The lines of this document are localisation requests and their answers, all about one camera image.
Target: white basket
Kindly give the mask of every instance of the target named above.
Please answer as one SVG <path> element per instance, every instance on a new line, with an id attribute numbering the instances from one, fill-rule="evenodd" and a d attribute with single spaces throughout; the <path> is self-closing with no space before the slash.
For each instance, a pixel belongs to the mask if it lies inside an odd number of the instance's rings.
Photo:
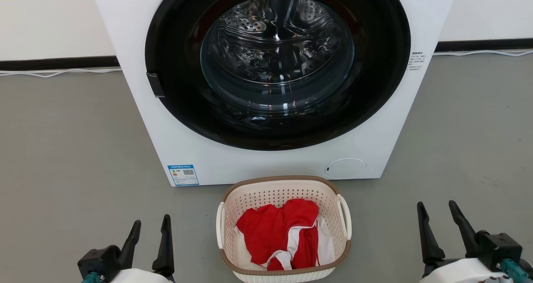
<path id="1" fill-rule="evenodd" d="M 249 208 L 267 204 L 283 206 L 290 199 L 311 200 L 318 205 L 319 216 L 326 221 L 333 237 L 335 261 L 324 266 L 288 271 L 246 270 L 245 261 L 236 250 L 237 220 Z M 329 275 L 348 256 L 351 245 L 352 220 L 344 198 L 329 181 L 314 176 L 278 176 L 251 179 L 233 185 L 217 211 L 217 242 L 225 264 L 240 280 L 248 283 L 300 283 Z"/>

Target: white fabric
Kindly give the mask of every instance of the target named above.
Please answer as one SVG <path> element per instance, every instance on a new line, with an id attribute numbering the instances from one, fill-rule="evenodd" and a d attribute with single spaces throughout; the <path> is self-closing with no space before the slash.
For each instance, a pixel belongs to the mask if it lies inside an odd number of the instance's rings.
<path id="1" fill-rule="evenodd" d="M 238 228 L 235 226 L 234 231 L 236 232 L 236 237 L 234 241 L 234 251 L 236 256 L 236 261 L 238 261 L 238 264 L 236 266 L 242 268 L 243 270 L 249 270 L 249 271 L 266 271 L 267 268 L 263 268 L 259 264 L 255 264 L 252 262 L 252 255 L 246 248 L 246 242 L 244 241 L 244 234 L 238 230 Z"/>
<path id="2" fill-rule="evenodd" d="M 335 261 L 335 250 L 333 248 L 333 237 L 331 236 L 331 233 L 329 232 L 329 228 L 326 224 L 326 221 L 323 217 L 317 217 L 316 221 L 314 222 L 313 226 L 317 226 L 318 230 L 318 253 L 317 253 L 317 260 L 315 266 L 323 266 L 328 263 L 332 263 Z M 287 251 L 275 251 L 272 253 L 270 258 L 266 261 L 266 263 L 261 264 L 260 266 L 251 262 L 252 255 L 246 248 L 246 243 L 244 240 L 244 234 L 238 230 L 237 227 L 234 227 L 235 232 L 237 233 L 236 237 L 236 251 L 238 257 L 240 257 L 238 260 L 242 261 L 242 264 L 238 267 L 245 269 L 245 270 L 259 270 L 259 271 L 265 271 L 266 267 L 270 264 L 270 260 L 274 257 L 278 259 L 278 261 L 283 266 L 284 270 L 291 270 L 291 261 L 294 258 L 294 255 L 296 254 L 296 251 L 298 250 L 298 244 L 299 244 L 299 232 L 300 230 L 304 228 L 312 228 L 312 227 L 305 227 L 305 226 L 294 226 L 289 230 L 288 235 L 288 241 L 287 241 Z"/>
<path id="3" fill-rule="evenodd" d="M 272 258 L 274 257 L 278 259 L 278 261 L 283 266 L 284 270 L 288 271 L 288 270 L 293 269 L 293 267 L 291 266 L 291 261 L 293 260 L 291 253 L 287 251 L 282 251 L 282 250 L 278 250 L 272 253 L 272 255 L 270 255 L 268 260 L 264 264 L 261 264 L 261 266 L 265 268 L 268 267 L 268 265 L 270 264 L 270 260 L 272 260 Z"/>
<path id="4" fill-rule="evenodd" d="M 317 217 L 318 223 L 318 266 L 324 266 L 335 261 L 335 248 L 333 247 L 333 237 L 329 232 L 326 221 L 323 217 Z"/>

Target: gray floor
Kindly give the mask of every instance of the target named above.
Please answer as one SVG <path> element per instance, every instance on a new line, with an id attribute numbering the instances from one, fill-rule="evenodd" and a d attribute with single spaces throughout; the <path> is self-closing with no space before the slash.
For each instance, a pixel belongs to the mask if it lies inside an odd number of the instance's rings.
<path id="1" fill-rule="evenodd" d="M 321 282 L 417 282 L 416 203 L 449 258 L 464 255 L 447 207 L 506 232 L 533 260 L 533 55 L 435 58 L 381 179 L 335 182 L 352 252 Z M 0 78 L 0 281 L 81 281 L 92 248 L 122 246 L 142 220 L 134 267 L 149 270 L 162 216 L 178 283 L 238 282 L 219 258 L 227 186 L 171 188 L 121 73 Z"/>

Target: blue label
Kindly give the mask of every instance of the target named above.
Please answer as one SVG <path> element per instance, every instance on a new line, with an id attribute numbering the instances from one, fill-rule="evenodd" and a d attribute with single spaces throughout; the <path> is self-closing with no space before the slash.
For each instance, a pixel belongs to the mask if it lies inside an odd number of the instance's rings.
<path id="1" fill-rule="evenodd" d="M 168 171 L 174 181 L 174 186 L 199 185 L 194 165 L 169 165 Z"/>

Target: teal cable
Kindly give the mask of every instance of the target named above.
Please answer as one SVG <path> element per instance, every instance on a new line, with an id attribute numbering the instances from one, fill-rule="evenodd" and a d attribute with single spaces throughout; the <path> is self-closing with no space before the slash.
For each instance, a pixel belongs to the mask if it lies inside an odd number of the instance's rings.
<path id="1" fill-rule="evenodd" d="M 100 276 L 96 272 L 91 272 L 83 279 L 82 283 L 100 283 Z"/>
<path id="2" fill-rule="evenodd" d="M 506 273 L 514 283 L 533 283 L 533 281 L 529 279 L 527 272 L 522 270 L 522 268 L 511 259 L 504 259 L 501 261 L 501 271 Z"/>

